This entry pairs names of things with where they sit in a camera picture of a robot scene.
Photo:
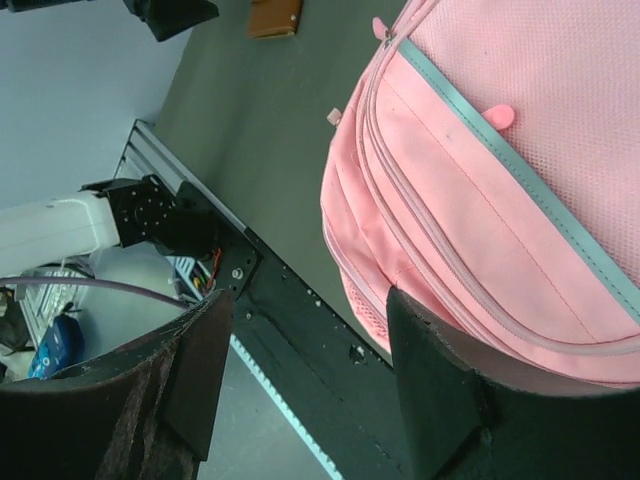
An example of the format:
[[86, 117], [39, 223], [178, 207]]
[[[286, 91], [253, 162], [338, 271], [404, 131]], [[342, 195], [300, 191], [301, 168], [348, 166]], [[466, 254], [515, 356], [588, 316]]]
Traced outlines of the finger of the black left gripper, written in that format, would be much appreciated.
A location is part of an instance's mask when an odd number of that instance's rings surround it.
[[124, 4], [158, 42], [219, 16], [217, 5], [208, 0], [125, 0]]

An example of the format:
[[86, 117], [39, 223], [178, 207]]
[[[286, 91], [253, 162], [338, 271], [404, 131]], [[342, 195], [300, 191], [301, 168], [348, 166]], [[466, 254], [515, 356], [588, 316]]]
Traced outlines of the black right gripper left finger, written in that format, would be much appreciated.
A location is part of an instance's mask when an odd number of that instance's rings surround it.
[[1, 387], [4, 479], [194, 479], [211, 444], [232, 330], [222, 290], [47, 380]]

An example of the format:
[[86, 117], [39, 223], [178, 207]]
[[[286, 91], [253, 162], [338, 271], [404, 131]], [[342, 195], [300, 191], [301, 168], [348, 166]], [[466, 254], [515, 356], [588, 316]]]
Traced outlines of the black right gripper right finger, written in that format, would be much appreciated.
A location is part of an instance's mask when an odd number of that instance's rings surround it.
[[418, 479], [636, 479], [639, 391], [550, 373], [391, 288], [387, 320]]

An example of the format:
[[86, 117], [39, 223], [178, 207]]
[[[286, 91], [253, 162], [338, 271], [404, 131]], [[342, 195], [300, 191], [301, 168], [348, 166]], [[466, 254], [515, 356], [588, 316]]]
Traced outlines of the brown leather wallet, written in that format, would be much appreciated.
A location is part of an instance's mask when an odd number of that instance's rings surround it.
[[252, 0], [247, 35], [252, 39], [296, 34], [302, 0]]

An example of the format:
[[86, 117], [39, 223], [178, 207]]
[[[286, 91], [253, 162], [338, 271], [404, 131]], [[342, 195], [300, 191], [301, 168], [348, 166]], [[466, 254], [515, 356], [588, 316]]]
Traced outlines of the pink student backpack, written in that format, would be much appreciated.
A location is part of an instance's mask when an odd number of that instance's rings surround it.
[[639, 5], [409, 1], [336, 131], [322, 229], [390, 346], [398, 288], [504, 354], [639, 383]]

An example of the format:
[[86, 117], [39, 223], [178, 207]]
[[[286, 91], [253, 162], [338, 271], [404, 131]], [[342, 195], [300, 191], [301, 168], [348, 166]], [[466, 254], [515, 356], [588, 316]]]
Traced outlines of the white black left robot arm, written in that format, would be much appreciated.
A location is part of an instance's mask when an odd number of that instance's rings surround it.
[[[212, 1], [126, 1], [130, 14], [146, 24], [154, 38], [166, 41], [219, 16]], [[66, 257], [91, 254], [116, 245], [136, 244], [145, 233], [126, 218], [122, 208], [144, 189], [159, 195], [155, 184], [135, 180], [120, 192], [87, 185], [67, 196], [1, 211], [1, 274], [15, 276]]]

